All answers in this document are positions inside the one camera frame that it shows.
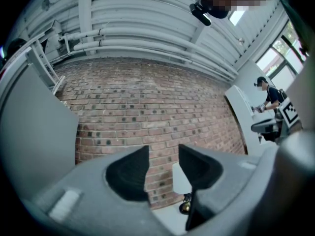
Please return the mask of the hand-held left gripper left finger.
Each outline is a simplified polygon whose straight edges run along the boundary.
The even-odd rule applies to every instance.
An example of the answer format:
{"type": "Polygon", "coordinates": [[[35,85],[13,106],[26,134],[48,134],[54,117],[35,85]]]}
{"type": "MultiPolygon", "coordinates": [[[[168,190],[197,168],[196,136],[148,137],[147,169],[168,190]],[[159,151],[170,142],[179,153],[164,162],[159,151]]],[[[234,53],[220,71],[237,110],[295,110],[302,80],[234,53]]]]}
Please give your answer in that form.
{"type": "Polygon", "coordinates": [[[62,236],[168,236],[144,190],[149,148],[80,163],[31,202],[31,215],[62,236]]]}

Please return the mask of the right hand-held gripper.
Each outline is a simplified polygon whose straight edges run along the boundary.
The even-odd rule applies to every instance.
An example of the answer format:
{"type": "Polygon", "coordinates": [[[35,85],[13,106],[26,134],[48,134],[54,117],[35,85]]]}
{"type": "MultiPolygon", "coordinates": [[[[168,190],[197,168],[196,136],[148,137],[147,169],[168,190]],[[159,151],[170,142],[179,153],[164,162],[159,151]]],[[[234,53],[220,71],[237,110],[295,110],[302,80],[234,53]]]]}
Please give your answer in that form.
{"type": "Polygon", "coordinates": [[[296,123],[300,122],[296,109],[289,98],[286,98],[273,111],[274,114],[271,114],[271,110],[256,114],[258,121],[254,122],[251,130],[256,133],[288,132],[296,123]]]}

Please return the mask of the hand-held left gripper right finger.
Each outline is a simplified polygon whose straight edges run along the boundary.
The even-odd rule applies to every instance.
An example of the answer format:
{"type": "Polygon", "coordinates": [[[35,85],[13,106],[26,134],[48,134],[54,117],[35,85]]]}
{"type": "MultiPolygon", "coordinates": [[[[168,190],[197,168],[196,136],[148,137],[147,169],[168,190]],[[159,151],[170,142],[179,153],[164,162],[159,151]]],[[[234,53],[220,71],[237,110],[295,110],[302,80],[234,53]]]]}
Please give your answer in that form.
{"type": "Polygon", "coordinates": [[[179,145],[179,164],[191,184],[186,230],[226,209],[245,188],[259,157],[179,145]]]}

